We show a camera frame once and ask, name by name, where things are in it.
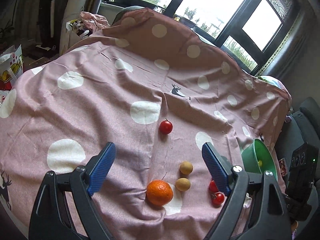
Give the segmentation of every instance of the blue gripper pad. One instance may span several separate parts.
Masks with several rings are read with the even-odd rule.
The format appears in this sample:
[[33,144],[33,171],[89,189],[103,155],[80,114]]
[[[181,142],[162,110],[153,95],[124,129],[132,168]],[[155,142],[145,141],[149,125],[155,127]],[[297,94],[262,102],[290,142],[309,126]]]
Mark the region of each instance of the blue gripper pad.
[[202,158],[218,190],[229,196],[233,187],[231,164],[221,157],[211,143],[202,146]]
[[89,187],[87,189],[89,196],[101,189],[115,158],[116,146],[114,143],[108,142],[98,155],[89,160],[86,165],[86,174],[89,178]]

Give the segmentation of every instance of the pink bedsheet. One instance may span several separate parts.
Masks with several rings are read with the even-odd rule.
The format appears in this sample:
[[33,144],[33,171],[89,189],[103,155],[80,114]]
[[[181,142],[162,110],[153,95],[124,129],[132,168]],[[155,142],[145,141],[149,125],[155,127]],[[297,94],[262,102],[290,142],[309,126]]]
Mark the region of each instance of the pink bedsheet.
[[[0,168],[4,181],[6,175],[11,180],[5,187],[0,181],[9,202],[0,201],[27,234],[44,174],[70,172],[112,141],[117,157],[93,199],[115,238],[203,239],[221,208],[211,205],[202,144],[212,142],[242,166],[242,149],[262,133],[276,160],[288,99],[181,23],[150,9],[126,13],[16,82],[0,108]],[[168,136],[158,131],[165,118],[173,123]],[[190,190],[174,190],[165,208],[149,205],[148,183],[174,185],[184,160],[194,165]],[[283,189],[280,173],[278,178]]]

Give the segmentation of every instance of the yellow ball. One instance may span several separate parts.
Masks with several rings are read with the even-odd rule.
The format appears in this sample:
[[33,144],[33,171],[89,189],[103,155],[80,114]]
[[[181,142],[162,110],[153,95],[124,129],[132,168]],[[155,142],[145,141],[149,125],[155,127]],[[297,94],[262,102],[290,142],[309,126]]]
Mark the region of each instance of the yellow ball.
[[186,178],[180,178],[176,181],[175,186],[179,191],[187,191],[188,189],[190,189],[191,183]]
[[180,164],[180,171],[184,175],[189,175],[193,171],[191,162],[183,162]]

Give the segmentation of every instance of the camera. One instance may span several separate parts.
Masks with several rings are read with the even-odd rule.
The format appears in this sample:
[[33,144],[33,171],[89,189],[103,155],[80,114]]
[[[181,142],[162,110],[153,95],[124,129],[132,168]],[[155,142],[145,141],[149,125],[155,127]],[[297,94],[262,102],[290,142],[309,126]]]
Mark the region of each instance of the camera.
[[311,212],[307,201],[315,179],[318,152],[317,147],[304,143],[292,153],[288,186],[284,195],[292,220],[305,221]]

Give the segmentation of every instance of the tomato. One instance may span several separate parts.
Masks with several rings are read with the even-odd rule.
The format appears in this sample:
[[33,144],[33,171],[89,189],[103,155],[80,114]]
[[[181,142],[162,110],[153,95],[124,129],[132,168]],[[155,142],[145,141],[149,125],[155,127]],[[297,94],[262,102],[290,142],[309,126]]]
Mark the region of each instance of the tomato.
[[224,195],[220,192],[215,193],[214,195],[212,195],[212,204],[213,205],[221,205],[224,202]]
[[160,123],[160,126],[159,126],[159,130],[160,130],[160,132],[162,132],[163,134],[169,134],[169,133],[171,133],[172,128],[173,128],[172,123],[169,122],[167,119],[165,119],[165,121],[162,121],[162,122]]
[[216,183],[214,182],[214,180],[210,182],[210,184],[209,184],[209,190],[210,190],[211,192],[213,192],[213,193],[219,192],[218,187],[217,187]]

